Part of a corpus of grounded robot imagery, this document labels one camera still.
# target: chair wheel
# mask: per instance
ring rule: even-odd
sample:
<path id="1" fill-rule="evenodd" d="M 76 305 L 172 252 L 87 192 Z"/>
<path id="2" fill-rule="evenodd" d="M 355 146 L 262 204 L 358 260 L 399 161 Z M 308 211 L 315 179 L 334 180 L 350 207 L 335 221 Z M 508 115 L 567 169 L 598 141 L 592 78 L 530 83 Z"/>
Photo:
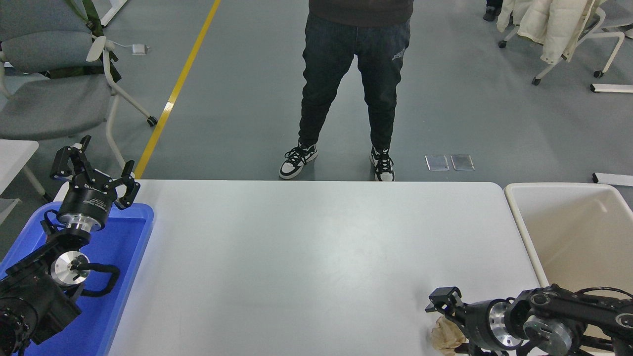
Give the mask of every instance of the chair wheel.
<path id="1" fill-rule="evenodd" d="M 149 124 L 150 127 L 154 127 L 158 124 L 158 120 L 155 117 L 150 116 L 147 118 L 147 124 Z"/>

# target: blue tray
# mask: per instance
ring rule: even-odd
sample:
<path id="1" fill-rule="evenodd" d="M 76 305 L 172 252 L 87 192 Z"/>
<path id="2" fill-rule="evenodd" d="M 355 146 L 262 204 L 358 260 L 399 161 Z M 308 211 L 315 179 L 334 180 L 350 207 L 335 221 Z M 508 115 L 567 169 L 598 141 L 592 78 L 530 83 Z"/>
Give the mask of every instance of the blue tray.
<path id="1" fill-rule="evenodd" d="M 49 203 L 38 209 L 0 264 L 0 278 L 5 270 L 44 244 L 46 235 L 40 221 L 44 212 L 58 210 L 60 202 Z M 125 210 L 113 207 L 106 227 L 92 233 L 91 242 L 81 251 L 91 262 L 113 264 L 121 270 L 116 286 L 106 296 L 89 298 L 81 296 L 77 305 L 82 313 L 62 332 L 41 345 L 31 345 L 26 356 L 105 356 L 108 354 L 125 302 L 132 288 L 134 277 L 141 263 L 145 247 L 152 231 L 154 212 L 149 205 L 133 204 Z M 86 279 L 86 289 L 101 290 L 109 274 L 92 272 Z"/>

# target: white tabletop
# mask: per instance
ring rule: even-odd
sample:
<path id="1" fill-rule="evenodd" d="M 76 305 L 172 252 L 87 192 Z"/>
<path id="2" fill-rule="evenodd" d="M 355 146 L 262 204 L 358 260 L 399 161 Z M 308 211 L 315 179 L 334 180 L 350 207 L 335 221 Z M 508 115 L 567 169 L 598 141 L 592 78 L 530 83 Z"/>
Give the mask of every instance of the white tabletop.
<path id="1" fill-rule="evenodd" d="M 0 139 L 0 193 L 27 164 L 38 146 L 36 141 Z"/>
<path id="2" fill-rule="evenodd" d="M 440 355 L 436 287 L 538 287 L 492 183 L 140 182 L 155 225 L 110 355 Z"/>

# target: white power adapter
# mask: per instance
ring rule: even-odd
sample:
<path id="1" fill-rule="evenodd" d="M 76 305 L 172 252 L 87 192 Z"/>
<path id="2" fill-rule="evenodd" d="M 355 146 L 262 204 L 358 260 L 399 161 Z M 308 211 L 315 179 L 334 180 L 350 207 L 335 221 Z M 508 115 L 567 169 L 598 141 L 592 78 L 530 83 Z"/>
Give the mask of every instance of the white power adapter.
<path id="1" fill-rule="evenodd" d="M 144 44 L 133 44 L 132 45 L 132 55 L 134 56 L 141 56 L 144 54 L 147 54 L 147 50 L 149 49 L 149 47 L 147 47 Z"/>

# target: chair armrest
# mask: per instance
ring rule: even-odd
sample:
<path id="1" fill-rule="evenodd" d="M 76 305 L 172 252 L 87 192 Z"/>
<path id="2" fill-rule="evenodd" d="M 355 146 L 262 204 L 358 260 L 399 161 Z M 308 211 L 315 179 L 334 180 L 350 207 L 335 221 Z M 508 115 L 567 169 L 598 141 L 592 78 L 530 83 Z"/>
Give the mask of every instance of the chair armrest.
<path id="1" fill-rule="evenodd" d="M 92 43 L 92 46 L 88 51 L 88 55 L 86 56 L 85 61 L 94 62 L 98 60 L 99 57 L 101 57 L 103 51 L 106 49 L 107 43 L 108 40 L 106 39 L 106 36 L 97 37 Z"/>

